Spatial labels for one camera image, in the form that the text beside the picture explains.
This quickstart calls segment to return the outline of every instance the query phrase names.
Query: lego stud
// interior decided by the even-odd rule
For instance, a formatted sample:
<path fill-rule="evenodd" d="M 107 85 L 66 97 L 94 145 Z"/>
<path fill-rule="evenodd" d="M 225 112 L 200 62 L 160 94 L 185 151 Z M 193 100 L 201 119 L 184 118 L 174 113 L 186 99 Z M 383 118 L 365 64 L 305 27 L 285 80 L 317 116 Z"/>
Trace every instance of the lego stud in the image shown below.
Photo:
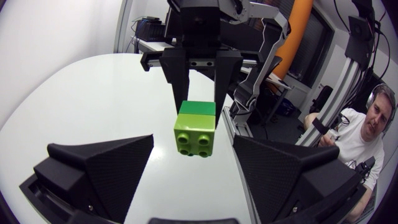
<path fill-rule="evenodd" d="M 210 142 L 210 137 L 207 134 L 201 134 L 198 138 L 198 144 L 200 146 L 208 146 Z"/>
<path fill-rule="evenodd" d="M 185 149 L 180 149 L 180 153 L 183 154 L 184 156 L 189 154 L 189 152 Z"/>
<path fill-rule="evenodd" d="M 207 152 L 199 152 L 199 156 L 207 157 Z"/>
<path fill-rule="evenodd" d="M 188 144 L 189 142 L 189 135 L 187 133 L 180 133 L 177 136 L 177 141 L 180 144 Z"/>

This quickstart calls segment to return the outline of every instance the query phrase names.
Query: man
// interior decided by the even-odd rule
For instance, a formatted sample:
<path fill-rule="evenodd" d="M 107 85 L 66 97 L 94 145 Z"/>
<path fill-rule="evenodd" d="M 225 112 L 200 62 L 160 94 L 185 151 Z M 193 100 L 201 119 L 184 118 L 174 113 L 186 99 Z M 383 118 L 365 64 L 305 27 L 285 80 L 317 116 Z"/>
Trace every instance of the man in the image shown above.
<path fill-rule="evenodd" d="M 344 109 L 341 114 L 345 116 L 338 126 L 339 138 L 333 142 L 326 134 L 321 137 L 318 146 L 333 146 L 340 148 L 338 156 L 341 162 L 355 168 L 361 162 L 374 156 L 376 162 L 371 169 L 369 177 L 363 185 L 365 194 L 347 216 L 349 222 L 357 220 L 369 202 L 373 188 L 382 169 L 384 151 L 381 133 L 392 121 L 395 110 L 394 92 L 387 85 L 379 85 L 373 90 L 375 97 L 365 114 L 356 112 L 351 108 Z M 305 117 L 304 128 L 307 129 L 318 113 L 312 113 Z"/>

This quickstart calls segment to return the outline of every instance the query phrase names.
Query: white table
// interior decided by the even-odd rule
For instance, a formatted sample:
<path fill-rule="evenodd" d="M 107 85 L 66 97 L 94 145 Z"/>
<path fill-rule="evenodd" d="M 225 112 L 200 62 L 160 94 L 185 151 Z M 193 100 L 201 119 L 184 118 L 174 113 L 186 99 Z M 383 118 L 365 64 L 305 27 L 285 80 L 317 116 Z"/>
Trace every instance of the white table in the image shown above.
<path fill-rule="evenodd" d="M 43 223 L 19 189 L 47 144 L 88 144 L 154 134 L 126 223 L 152 217 L 181 220 L 237 218 L 250 223 L 248 204 L 223 119 L 213 155 L 177 152 L 177 113 L 162 69 L 143 71 L 141 55 L 86 58 L 54 74 L 13 113 L 0 131 L 0 190 L 21 223 Z M 213 81 L 190 71 L 189 100 L 213 101 Z M 227 96 L 225 105 L 232 103 Z"/>

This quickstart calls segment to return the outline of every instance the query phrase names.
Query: window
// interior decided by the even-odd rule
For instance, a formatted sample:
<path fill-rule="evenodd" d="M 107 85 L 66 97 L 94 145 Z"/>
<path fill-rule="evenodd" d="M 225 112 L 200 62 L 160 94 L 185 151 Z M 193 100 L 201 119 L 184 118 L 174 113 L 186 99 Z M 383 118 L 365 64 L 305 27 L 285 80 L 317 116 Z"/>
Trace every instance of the window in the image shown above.
<path fill-rule="evenodd" d="M 329 50 L 333 33 L 322 16 L 312 8 L 303 39 L 288 74 L 312 88 Z"/>

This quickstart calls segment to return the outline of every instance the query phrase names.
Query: table surface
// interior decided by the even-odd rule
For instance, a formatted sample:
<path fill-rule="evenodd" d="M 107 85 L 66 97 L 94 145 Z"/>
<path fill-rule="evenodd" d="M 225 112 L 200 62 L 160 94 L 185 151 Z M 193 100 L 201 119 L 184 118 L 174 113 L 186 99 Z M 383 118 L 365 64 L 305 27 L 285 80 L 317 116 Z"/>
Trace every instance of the table surface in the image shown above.
<path fill-rule="evenodd" d="M 146 223 L 152 217 L 251 222 L 223 119 L 211 157 L 179 154 L 172 86 L 160 67 L 143 71 L 140 59 L 109 54 L 66 66 L 30 94 L 0 130 L 0 190 L 21 223 L 45 222 L 19 185 L 48 157 L 47 144 L 89 144 L 146 134 L 154 134 L 154 148 L 126 223 Z M 213 81 L 194 70 L 190 80 L 188 100 L 213 101 Z M 227 96 L 224 105 L 231 103 Z"/>

